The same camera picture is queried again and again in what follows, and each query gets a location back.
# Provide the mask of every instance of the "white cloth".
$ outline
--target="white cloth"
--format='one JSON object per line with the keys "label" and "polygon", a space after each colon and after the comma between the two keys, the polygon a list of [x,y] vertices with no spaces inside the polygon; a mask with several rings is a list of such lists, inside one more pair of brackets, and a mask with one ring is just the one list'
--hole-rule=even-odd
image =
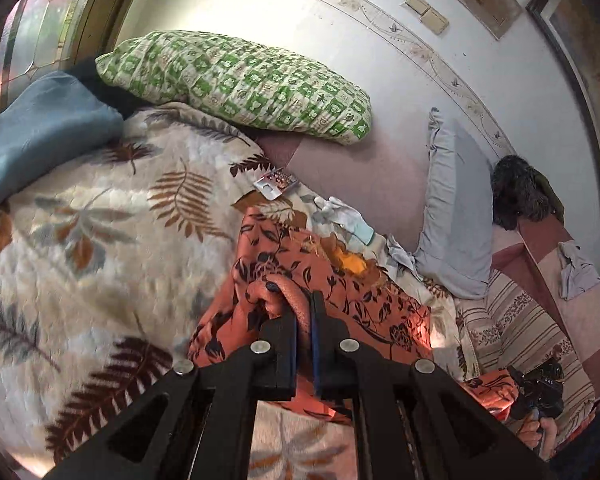
{"label": "white cloth", "polygon": [[354,234],[363,244],[369,245],[374,236],[374,230],[356,209],[334,196],[328,200],[317,196],[314,202],[320,208],[320,213],[325,220],[338,224],[345,231]]}
{"label": "white cloth", "polygon": [[395,240],[393,235],[389,235],[386,239],[386,248],[389,256],[396,261],[398,264],[409,269],[411,274],[420,282],[424,281],[424,278],[416,270],[416,259],[413,257],[413,253],[405,251],[402,246]]}
{"label": "white cloth", "polygon": [[562,265],[560,273],[560,297],[572,300],[600,283],[596,267],[583,256],[576,242],[560,242],[558,257]]}

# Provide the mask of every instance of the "small packet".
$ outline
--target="small packet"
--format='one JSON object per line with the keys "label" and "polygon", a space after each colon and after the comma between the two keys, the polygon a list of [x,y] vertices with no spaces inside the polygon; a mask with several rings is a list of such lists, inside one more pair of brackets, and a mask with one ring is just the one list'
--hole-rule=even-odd
{"label": "small packet", "polygon": [[264,195],[264,198],[275,200],[297,183],[298,179],[286,170],[272,170],[265,173],[253,185]]}

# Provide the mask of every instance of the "decorative wall border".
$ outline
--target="decorative wall border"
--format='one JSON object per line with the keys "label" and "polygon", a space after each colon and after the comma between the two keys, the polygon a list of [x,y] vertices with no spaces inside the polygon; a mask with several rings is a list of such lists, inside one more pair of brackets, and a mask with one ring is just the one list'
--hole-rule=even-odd
{"label": "decorative wall border", "polygon": [[509,139],[469,86],[418,36],[368,0],[320,0],[361,23],[414,63],[458,105],[498,157],[515,153]]}

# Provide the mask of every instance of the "black fur hat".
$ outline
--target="black fur hat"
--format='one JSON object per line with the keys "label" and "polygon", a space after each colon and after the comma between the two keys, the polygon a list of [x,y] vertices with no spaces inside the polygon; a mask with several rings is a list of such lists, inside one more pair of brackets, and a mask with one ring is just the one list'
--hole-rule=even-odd
{"label": "black fur hat", "polygon": [[551,212],[547,196],[536,183],[538,172],[517,155],[507,155],[491,175],[493,222],[508,231],[518,226],[518,216],[539,222]]}

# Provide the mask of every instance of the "light switch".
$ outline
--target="light switch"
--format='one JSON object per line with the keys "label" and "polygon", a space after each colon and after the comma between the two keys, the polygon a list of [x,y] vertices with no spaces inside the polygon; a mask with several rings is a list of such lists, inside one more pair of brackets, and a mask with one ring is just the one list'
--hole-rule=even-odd
{"label": "light switch", "polygon": [[449,20],[432,7],[424,13],[420,21],[437,35],[441,34],[449,25]]}
{"label": "light switch", "polygon": [[421,16],[431,8],[425,0],[404,0],[402,4],[411,7]]}

